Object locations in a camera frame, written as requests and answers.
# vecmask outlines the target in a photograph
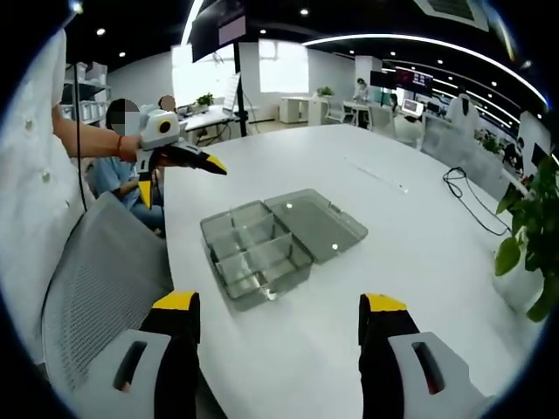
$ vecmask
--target desk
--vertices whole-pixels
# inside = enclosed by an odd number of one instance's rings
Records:
[[[195,144],[196,142],[193,137],[194,131],[231,122],[232,120],[234,120],[234,117],[230,117],[224,113],[222,106],[212,105],[208,108],[208,112],[198,113],[186,118],[185,120],[180,120],[178,125],[185,133],[188,134],[188,142]]]
[[[200,367],[228,417],[362,417],[357,324],[363,292],[405,302],[420,330],[436,333],[469,364],[483,394],[500,392],[515,376],[538,325],[514,316],[493,289],[501,238],[479,227],[453,197],[441,180],[448,167],[347,125],[254,135],[208,152],[227,176],[166,169],[167,246],[176,289],[200,292]],[[332,200],[369,234],[314,265],[309,280],[288,294],[244,313],[230,311],[206,259],[200,221],[304,188]],[[472,188],[496,209],[493,198]],[[480,220],[500,230],[466,185],[463,190]],[[510,222],[510,215],[503,219]]]
[[[281,98],[279,104],[279,122],[293,124],[308,122],[308,103],[311,97],[290,96]]]

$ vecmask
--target window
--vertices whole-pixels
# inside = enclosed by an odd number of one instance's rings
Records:
[[[308,53],[303,45],[260,39],[259,70],[262,93],[308,93]]]
[[[224,96],[227,82],[235,73],[233,45],[227,45],[196,63],[191,45],[176,46],[172,51],[173,91],[177,106],[188,105],[206,93]]]

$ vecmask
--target bracelet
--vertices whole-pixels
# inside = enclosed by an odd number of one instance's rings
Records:
[[[119,140],[116,143],[116,155],[121,157],[121,145],[122,145],[122,135],[119,136]]]

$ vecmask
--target monitor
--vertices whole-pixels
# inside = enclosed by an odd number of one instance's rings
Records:
[[[234,74],[227,83],[224,93],[224,111],[233,115],[233,107],[235,107],[235,99],[237,98],[238,82],[240,81],[241,73]]]
[[[192,61],[217,51],[246,34],[245,6],[238,0],[214,0],[192,22]]]
[[[433,113],[439,113],[440,112],[440,106],[437,105],[436,103],[432,103],[432,102],[427,102],[427,109],[430,110]]]
[[[423,103],[416,102],[415,100],[404,99],[404,102],[402,104],[402,113],[407,113],[410,116],[419,118],[423,111]]]
[[[387,89],[396,89],[396,79],[393,72],[370,72],[369,84]]]
[[[414,93],[432,96],[433,77],[422,72],[413,72],[402,68],[396,69],[396,85]]]
[[[534,152],[532,153],[532,162],[536,167],[539,167],[542,160],[545,159],[547,156],[548,154],[545,151],[543,151],[543,149],[539,145],[534,144]]]

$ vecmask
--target blue shirt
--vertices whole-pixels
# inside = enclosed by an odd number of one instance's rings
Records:
[[[133,163],[127,163],[118,157],[103,157],[93,162],[93,176],[97,193],[101,195],[107,191],[113,192],[124,183],[132,181],[137,174]],[[140,190],[134,188],[121,201],[130,210],[138,201],[138,197],[140,197]]]

